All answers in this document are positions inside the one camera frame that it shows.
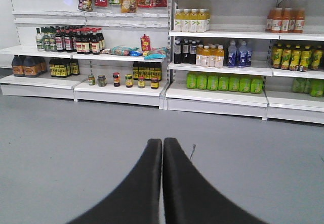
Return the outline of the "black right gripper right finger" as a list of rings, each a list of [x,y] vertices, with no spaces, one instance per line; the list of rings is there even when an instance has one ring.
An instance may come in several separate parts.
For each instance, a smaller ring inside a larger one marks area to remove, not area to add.
[[[263,223],[215,189],[195,168],[176,138],[164,140],[166,223]]]

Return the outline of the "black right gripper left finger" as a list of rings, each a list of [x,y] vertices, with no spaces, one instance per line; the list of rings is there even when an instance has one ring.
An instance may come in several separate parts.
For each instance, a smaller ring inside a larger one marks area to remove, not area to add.
[[[69,223],[159,223],[162,141],[149,139],[125,179]]]

